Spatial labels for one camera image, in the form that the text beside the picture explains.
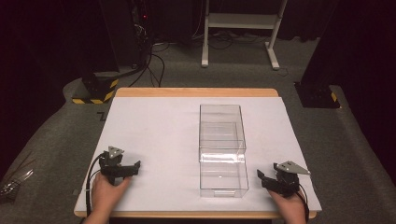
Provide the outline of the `white metal stand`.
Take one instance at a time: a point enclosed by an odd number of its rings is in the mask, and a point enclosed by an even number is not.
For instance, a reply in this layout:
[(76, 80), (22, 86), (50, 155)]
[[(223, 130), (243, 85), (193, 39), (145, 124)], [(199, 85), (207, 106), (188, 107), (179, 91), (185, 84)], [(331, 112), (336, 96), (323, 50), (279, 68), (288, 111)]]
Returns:
[(235, 28), (235, 29), (257, 29), (271, 30), (271, 37), (264, 43), (270, 63), (274, 70), (279, 70), (280, 65), (274, 51), (274, 44), (283, 19), (288, 0), (281, 0), (279, 10), (273, 15), (260, 14), (235, 14), (235, 13), (213, 13), (209, 9), (210, 0), (205, 0), (205, 25), (204, 42), (202, 48), (201, 66), (209, 65), (208, 36), (210, 28)]

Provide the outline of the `person's right hand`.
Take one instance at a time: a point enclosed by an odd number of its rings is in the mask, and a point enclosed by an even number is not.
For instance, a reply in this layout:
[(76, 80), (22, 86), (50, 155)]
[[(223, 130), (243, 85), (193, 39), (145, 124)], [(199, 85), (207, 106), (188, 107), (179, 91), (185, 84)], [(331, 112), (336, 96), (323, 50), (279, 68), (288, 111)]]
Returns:
[(271, 190), (268, 193), (274, 200), (285, 224), (307, 224), (304, 197), (300, 193), (294, 193), (288, 198), (282, 197), (280, 194)]

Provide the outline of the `black stand with square base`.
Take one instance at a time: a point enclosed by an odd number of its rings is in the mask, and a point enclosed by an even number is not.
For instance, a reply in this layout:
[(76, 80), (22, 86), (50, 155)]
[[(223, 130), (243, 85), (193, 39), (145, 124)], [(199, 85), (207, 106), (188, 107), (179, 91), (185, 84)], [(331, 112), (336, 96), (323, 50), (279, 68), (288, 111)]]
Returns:
[(339, 0), (333, 0), (334, 6), (326, 28), (306, 67), (303, 77), (294, 83), (303, 107), (339, 108), (340, 105), (330, 89), (336, 67), (336, 34), (333, 27), (333, 13), (337, 11)]

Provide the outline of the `clear plastic drawer case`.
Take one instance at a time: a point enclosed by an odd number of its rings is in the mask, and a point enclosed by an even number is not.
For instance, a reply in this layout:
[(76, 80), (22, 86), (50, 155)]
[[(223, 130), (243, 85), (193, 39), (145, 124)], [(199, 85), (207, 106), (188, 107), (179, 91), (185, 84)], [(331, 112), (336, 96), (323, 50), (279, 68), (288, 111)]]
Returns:
[(238, 161), (246, 149), (240, 105), (200, 105), (200, 162)]

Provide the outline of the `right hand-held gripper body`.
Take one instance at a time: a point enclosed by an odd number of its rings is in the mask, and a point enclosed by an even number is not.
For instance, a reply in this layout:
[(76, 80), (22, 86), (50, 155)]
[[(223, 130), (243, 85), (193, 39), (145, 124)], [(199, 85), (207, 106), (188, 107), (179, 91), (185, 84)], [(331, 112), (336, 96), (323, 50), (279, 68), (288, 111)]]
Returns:
[(268, 177), (276, 182), (276, 189), (272, 191), (285, 198), (299, 191), (300, 179), (298, 175), (311, 175), (307, 169), (293, 161), (275, 162), (273, 167), (276, 171), (276, 178)]

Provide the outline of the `clear plastic drawer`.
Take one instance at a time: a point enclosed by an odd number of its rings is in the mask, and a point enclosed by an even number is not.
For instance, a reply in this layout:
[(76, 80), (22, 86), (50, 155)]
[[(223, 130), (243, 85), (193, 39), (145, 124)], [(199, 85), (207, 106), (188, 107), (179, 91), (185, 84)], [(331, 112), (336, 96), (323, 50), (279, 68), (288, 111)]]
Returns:
[(200, 157), (200, 194), (206, 198), (242, 198), (249, 190), (244, 154), (204, 153)]

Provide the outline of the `black stand with striped base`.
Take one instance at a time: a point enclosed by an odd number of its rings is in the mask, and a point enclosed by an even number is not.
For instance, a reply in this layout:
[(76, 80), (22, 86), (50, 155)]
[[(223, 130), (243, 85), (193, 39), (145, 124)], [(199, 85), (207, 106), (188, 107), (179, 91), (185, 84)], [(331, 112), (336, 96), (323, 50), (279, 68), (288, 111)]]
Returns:
[(76, 0), (75, 3), (78, 35), (76, 62), (81, 82), (72, 96), (72, 102), (78, 105), (105, 104), (112, 97), (118, 80), (95, 74), (117, 70), (101, 0)]

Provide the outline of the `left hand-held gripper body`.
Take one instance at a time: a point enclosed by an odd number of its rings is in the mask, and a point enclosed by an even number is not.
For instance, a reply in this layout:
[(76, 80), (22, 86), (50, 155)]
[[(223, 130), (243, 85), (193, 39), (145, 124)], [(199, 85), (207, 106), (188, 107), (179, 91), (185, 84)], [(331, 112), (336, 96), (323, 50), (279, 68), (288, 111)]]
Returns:
[(134, 166), (122, 166), (121, 161), (123, 150), (117, 147), (109, 147), (104, 151), (99, 159), (100, 172), (104, 175), (111, 185), (115, 185), (116, 179), (126, 176), (128, 169), (134, 169)]

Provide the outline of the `person's left hand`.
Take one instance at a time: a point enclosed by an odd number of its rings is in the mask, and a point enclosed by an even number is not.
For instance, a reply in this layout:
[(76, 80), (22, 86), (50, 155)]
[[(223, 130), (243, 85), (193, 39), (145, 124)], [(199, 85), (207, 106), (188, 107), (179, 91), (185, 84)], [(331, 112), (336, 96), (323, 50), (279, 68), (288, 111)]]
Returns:
[(125, 177), (120, 184), (113, 186), (106, 176), (98, 173), (92, 184), (92, 213), (108, 217), (128, 189), (131, 180), (131, 177)]

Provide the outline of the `black equipment with red light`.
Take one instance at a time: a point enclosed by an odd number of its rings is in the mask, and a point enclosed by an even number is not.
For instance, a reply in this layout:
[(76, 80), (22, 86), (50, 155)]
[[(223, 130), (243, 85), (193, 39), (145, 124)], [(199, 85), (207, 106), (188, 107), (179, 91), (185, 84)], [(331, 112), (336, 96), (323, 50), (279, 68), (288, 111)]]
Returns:
[(127, 0), (134, 28), (134, 41), (137, 47), (138, 66), (145, 64), (152, 46), (149, 0)]

